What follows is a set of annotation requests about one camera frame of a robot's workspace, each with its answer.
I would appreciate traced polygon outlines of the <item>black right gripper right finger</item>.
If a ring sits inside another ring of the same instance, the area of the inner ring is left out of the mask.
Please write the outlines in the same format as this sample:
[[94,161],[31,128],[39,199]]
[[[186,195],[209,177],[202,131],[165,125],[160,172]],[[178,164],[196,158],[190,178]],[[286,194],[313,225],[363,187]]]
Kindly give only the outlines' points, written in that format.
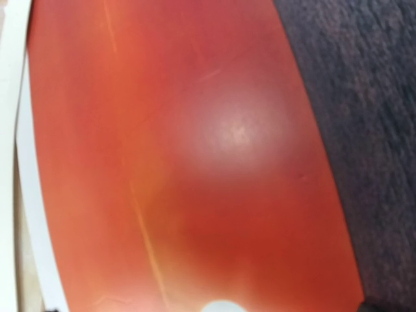
[[357,312],[387,312],[387,310],[374,303],[363,302],[357,308]]

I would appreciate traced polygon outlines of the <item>white photo mat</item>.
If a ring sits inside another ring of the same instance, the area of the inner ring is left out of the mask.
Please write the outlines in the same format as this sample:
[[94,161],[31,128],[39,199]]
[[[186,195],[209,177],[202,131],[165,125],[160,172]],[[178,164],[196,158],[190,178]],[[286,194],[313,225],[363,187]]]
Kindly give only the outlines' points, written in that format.
[[1,3],[1,310],[18,310],[15,167],[46,309],[68,311],[41,191],[29,78],[31,1]]

